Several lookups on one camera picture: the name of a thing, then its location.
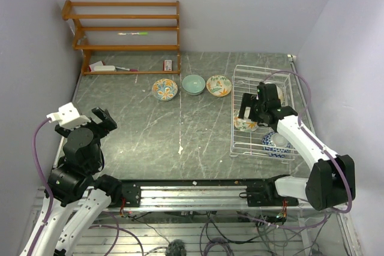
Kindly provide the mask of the yellow sun blue rim bowl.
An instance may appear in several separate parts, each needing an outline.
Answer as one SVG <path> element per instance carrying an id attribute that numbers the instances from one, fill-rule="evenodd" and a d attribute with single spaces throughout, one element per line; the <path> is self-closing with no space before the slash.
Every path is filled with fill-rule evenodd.
<path id="1" fill-rule="evenodd" d="M 284 103 L 284 93 L 283 93 L 283 90 L 280 87 L 278 87 L 278 86 L 276 88 L 277 88 L 278 98 L 279 98 L 280 102 L 283 104 Z"/>

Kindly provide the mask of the green white pen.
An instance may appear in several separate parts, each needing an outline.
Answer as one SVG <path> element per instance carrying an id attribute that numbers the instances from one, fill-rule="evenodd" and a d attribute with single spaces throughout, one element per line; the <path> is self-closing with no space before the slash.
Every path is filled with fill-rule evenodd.
<path id="1" fill-rule="evenodd" d="M 148 32 L 118 32 L 118 35 L 126 36 L 126 35 L 148 35 Z"/>

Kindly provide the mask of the light teal bowl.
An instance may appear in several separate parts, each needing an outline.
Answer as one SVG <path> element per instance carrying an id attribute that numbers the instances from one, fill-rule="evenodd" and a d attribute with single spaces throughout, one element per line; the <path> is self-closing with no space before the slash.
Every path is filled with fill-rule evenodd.
<path id="1" fill-rule="evenodd" d="M 206 87 L 205 79 L 196 74 L 190 74 L 182 79 L 182 88 L 190 95 L 199 95 Z"/>

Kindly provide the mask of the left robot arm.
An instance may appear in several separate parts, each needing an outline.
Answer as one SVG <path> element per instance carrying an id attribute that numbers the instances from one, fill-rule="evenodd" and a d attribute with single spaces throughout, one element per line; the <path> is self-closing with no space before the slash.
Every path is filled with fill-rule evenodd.
<path id="1" fill-rule="evenodd" d="M 46 116 L 44 124 L 54 122 L 55 131 L 66 139 L 59 159 L 45 177 L 32 149 L 35 168 L 45 187 L 37 223 L 21 255 L 71 255 L 82 233 L 108 206 L 122 200 L 122 182 L 104 174 L 101 139 L 117 128 L 108 110 L 93 108 L 95 122 L 81 114 L 73 103 L 61 106 Z"/>

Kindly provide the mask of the wooden shelf rack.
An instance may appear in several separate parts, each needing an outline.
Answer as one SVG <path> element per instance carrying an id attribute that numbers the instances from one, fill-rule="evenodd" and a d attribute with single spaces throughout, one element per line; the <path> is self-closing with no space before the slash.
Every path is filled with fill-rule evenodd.
<path id="1" fill-rule="evenodd" d="M 170 52 L 176 57 L 172 71 L 181 73 L 181 18 L 179 1 L 170 2 L 64 2 L 61 17 L 72 21 L 72 48 L 82 52 L 82 75 L 97 52 Z M 148 35 L 118 35 L 118 32 L 148 32 Z"/>

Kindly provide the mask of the blue orange floral bowl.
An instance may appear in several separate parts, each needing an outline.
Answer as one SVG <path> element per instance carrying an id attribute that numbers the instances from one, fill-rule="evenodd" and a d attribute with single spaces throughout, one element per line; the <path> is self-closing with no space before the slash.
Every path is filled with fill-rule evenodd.
<path id="1" fill-rule="evenodd" d="M 160 101 L 170 101 L 178 93 L 178 85 L 171 79 L 159 79 L 152 85 L 152 95 Z"/>

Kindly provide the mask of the leaf and orange flower bowl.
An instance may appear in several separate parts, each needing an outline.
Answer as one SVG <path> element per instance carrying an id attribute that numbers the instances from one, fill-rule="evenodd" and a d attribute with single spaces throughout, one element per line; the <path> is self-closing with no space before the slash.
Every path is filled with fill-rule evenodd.
<path id="1" fill-rule="evenodd" d="M 234 127 L 242 132 L 253 132 L 257 129 L 257 123 L 249 119 L 250 109 L 247 107 L 243 118 L 239 118 L 239 110 L 234 111 Z"/>

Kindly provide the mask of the white case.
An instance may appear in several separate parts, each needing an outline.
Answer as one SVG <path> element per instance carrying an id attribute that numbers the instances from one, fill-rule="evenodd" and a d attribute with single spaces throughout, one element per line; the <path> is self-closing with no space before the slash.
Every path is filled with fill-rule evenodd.
<path id="1" fill-rule="evenodd" d="M 93 72 L 115 72 L 116 67 L 114 65 L 98 65 L 92 69 Z"/>

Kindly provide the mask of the red white small box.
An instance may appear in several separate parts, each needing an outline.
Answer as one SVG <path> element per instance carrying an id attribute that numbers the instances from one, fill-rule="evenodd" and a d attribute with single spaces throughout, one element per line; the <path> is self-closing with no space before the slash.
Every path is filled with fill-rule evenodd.
<path id="1" fill-rule="evenodd" d="M 103 61 L 97 61 L 97 62 L 94 62 L 93 64 L 90 64 L 88 67 L 88 70 L 90 72 L 93 72 L 95 71 L 95 67 L 101 67 L 101 66 L 105 66 L 105 63 Z"/>

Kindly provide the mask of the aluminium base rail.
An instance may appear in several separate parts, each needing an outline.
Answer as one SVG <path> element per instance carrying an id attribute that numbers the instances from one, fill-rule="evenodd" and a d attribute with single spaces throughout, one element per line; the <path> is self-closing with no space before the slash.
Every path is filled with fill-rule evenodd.
<path id="1" fill-rule="evenodd" d="M 189 211 L 189 210 L 250 210 L 246 199 L 239 197 L 240 192 L 245 192 L 248 186 L 232 183 L 231 185 L 200 186 L 192 183 L 173 183 L 171 186 L 154 186 L 152 183 L 138 183 L 142 190 L 139 207 L 122 208 L 129 212 L 154 212 L 154 211 Z M 298 206 L 311 206 L 298 200 Z M 280 209 L 283 206 L 267 206 L 266 209 Z M 109 208 L 117 211 L 120 207 Z"/>

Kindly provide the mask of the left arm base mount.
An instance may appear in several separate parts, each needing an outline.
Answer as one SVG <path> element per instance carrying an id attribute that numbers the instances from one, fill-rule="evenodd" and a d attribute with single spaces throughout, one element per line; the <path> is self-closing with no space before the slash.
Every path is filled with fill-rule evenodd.
<path id="1" fill-rule="evenodd" d="M 112 203 L 110 207 L 121 207 L 125 203 L 124 207 L 139 207 L 141 202 L 142 190 L 140 186 L 135 182 L 123 181 L 121 194 L 116 202 Z"/>

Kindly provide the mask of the red patterned bowl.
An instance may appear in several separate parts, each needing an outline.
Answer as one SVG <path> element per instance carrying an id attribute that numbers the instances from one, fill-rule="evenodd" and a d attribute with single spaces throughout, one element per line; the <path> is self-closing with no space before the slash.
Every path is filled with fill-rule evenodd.
<path id="1" fill-rule="evenodd" d="M 291 143 L 277 132 L 271 131 L 262 138 L 262 150 L 273 158 L 286 158 L 292 149 Z"/>

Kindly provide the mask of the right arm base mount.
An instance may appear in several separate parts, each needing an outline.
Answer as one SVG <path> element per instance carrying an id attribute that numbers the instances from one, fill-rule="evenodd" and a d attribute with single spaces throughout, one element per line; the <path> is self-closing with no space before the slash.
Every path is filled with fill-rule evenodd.
<path id="1" fill-rule="evenodd" d="M 274 183 L 257 184 L 248 186 L 245 192 L 240 192 L 239 197 L 246 199 L 248 207 L 267 206 L 298 206 L 297 198 L 280 196 L 277 193 Z"/>

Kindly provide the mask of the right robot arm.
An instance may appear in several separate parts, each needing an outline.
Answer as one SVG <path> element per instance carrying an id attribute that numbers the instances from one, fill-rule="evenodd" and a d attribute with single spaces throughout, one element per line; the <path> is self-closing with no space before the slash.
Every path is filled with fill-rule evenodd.
<path id="1" fill-rule="evenodd" d="M 284 137 L 302 156 L 310 175 L 308 178 L 279 176 L 265 189 L 265 200 L 275 206 L 286 197 L 308 202 L 316 210 L 336 208 L 341 204 L 352 208 L 356 197 L 355 163 L 349 155 L 340 155 L 322 143 L 301 121 L 291 106 L 282 106 L 277 87 L 261 82 L 256 94 L 244 93 L 239 117 L 270 127 Z"/>

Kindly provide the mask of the red white card box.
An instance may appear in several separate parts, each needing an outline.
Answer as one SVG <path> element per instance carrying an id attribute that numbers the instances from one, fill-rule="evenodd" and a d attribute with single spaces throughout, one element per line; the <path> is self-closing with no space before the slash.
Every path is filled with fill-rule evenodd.
<path id="1" fill-rule="evenodd" d="M 172 71 L 172 60 L 166 59 L 163 61 L 163 71 Z"/>

